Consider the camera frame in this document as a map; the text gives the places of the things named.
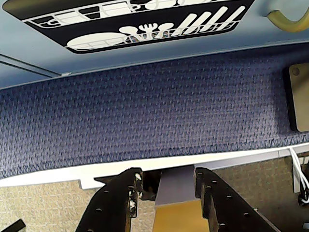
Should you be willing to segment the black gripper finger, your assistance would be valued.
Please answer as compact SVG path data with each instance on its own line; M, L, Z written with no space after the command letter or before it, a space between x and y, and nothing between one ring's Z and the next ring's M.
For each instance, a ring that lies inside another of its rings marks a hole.
M228 183L207 168L196 168L195 197L210 232L278 232L279 229L251 207Z
M142 169L130 168L112 177L91 198L77 232L129 232L137 217Z

